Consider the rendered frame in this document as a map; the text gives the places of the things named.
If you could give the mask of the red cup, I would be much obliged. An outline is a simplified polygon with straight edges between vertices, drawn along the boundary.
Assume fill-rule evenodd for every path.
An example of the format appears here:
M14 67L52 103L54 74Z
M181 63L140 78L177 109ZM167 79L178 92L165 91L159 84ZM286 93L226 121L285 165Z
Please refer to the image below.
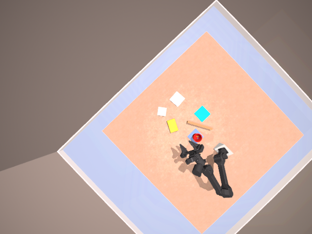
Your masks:
M195 142L200 142L202 140L201 134L193 134L193 139Z

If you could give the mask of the yellow flat rectangle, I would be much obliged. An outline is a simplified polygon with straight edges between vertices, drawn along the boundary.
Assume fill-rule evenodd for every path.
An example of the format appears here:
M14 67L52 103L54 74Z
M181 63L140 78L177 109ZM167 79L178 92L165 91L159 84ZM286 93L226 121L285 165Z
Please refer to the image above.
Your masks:
M168 120L167 121L168 123L168 126L169 126L169 129L170 129L170 132L175 132L175 131L178 131L178 127L177 127L177 124L176 124L176 121L175 119L171 119L171 120Z

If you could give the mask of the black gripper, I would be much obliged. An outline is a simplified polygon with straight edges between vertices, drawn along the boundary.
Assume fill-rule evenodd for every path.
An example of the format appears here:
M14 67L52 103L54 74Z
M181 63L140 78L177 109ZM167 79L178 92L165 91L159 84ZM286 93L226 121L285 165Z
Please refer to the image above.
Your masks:
M200 145L200 144L194 143L194 142L192 142L190 140L189 140L189 143L194 148L194 150L187 151L187 149L183 145L180 144L180 148L181 148L181 151L182 151L180 157L181 158L185 158L185 157L187 157L187 155L189 155L190 157L193 157L196 154L197 157L198 157L198 161L195 161L195 162L199 162L201 160L201 158L202 158L200 153L202 153L204 151L204 148L205 148L204 145L203 144Z

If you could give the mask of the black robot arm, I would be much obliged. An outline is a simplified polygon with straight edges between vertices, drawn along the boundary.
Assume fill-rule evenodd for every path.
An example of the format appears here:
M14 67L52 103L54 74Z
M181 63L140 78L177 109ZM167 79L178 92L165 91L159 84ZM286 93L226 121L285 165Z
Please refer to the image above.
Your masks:
M214 171L212 169L212 166L210 164L205 164L206 159L201 158L199 162L196 162L196 165L194 166L192 173L195 176L201 177L201 174L203 173L204 176L208 178L211 185L215 189L215 192L217 195L222 196L223 198L233 197L233 191L232 188L228 184L227 176L226 176L226 170L225 170L225 162L226 159L228 159L227 149L220 148L218 149L218 154L214 155L214 162L218 165L220 179L221 179L221 186L218 183L216 177L214 176ZM195 154L195 156L190 157L186 159L186 164L189 165L190 163L194 163L195 161L198 161L198 157Z

